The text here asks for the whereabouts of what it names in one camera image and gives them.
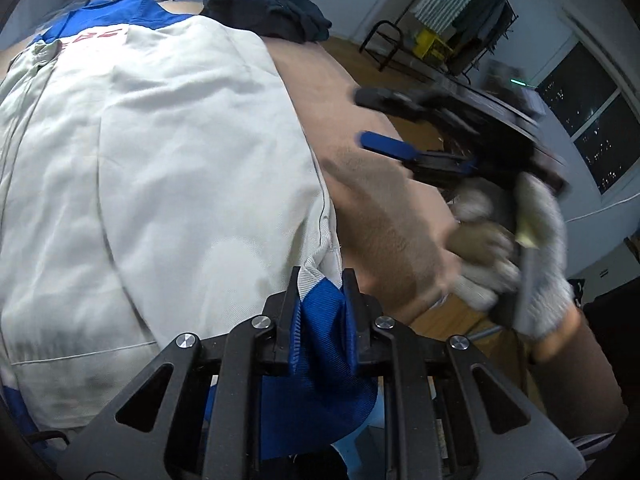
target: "window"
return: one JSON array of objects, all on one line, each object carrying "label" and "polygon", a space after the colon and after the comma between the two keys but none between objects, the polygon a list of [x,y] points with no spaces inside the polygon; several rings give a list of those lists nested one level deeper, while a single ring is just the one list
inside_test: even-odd
[{"label": "window", "polygon": [[538,86],[584,159],[600,193],[640,158],[640,124],[620,88],[578,43]]}]

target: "hanging clothes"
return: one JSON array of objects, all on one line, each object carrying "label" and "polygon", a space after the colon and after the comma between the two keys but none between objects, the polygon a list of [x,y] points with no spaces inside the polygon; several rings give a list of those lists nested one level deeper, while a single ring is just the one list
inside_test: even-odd
[{"label": "hanging clothes", "polygon": [[447,42],[455,49],[447,60],[452,75],[459,75],[484,49],[493,50],[513,19],[507,0],[471,0],[453,21],[456,33]]}]

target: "hand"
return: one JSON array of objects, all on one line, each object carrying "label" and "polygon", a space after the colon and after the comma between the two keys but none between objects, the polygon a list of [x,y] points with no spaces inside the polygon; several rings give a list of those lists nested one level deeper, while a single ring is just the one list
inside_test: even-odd
[{"label": "hand", "polygon": [[[538,248],[536,283],[528,306],[529,327],[514,329],[535,340],[553,332],[571,305],[571,287],[564,278],[566,228],[551,190],[530,174],[521,174],[516,184],[518,220],[525,221]],[[518,287],[520,272],[509,260],[513,237],[488,222],[492,204],[487,196],[464,187],[452,206],[460,226],[449,236],[447,249],[462,257],[462,271],[453,292],[481,312],[494,306],[498,294]]]}]

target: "window frame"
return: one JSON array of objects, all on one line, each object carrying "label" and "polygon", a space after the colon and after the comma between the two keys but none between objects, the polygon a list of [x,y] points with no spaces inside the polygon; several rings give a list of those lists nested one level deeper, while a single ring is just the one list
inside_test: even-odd
[{"label": "window frame", "polygon": [[[602,113],[609,107],[609,105],[618,97],[621,96],[626,101],[626,104],[631,109],[632,113],[635,115],[636,120],[640,124],[640,102],[637,98],[635,98],[634,92],[631,88],[629,88],[628,83],[625,81],[625,78],[620,74],[618,68],[613,65],[612,62],[607,58],[605,54],[600,49],[600,46],[590,38],[588,34],[583,31],[581,25],[579,25],[577,20],[567,14],[565,22],[571,28],[572,34],[571,36],[564,42],[564,44],[558,49],[558,51],[554,54],[554,56],[549,60],[549,62],[534,76],[534,78],[529,83],[532,86],[539,86],[552,72],[556,69],[556,67],[562,62],[562,60],[574,49],[578,43],[581,43],[587,51],[595,58],[595,60],[603,67],[607,75],[612,79],[612,81],[616,85],[616,90],[613,94],[605,101],[605,103],[594,113],[584,124],[583,126],[575,132],[572,136],[567,136],[570,138],[574,149],[580,155],[580,160],[583,161],[585,167],[588,166],[587,163],[582,159],[582,154],[578,150],[578,147],[575,145],[575,141],[588,129],[591,124],[593,124]],[[631,165],[631,167],[625,171],[625,173],[620,176],[620,178],[607,189],[604,193],[600,192],[598,185],[596,184],[591,171],[589,171],[591,175],[591,181],[593,183],[593,189],[600,195],[600,203],[602,206],[607,206],[614,201],[616,195],[618,195],[622,190],[637,176],[640,176],[640,158],[635,161]]]}]

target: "black mount bracket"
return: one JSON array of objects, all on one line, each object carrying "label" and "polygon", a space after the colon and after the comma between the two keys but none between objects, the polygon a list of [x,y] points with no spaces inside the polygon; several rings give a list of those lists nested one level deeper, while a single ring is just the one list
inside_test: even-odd
[{"label": "black mount bracket", "polygon": [[[259,379],[288,373],[298,270],[285,292],[267,299],[261,316],[229,334],[178,336],[72,441],[58,464],[60,477],[257,478]],[[384,379],[389,480],[580,475],[580,452],[468,339],[418,336],[383,316],[375,298],[359,291],[353,269],[342,279],[356,326],[355,372]],[[203,431],[216,374],[211,420]]]}]

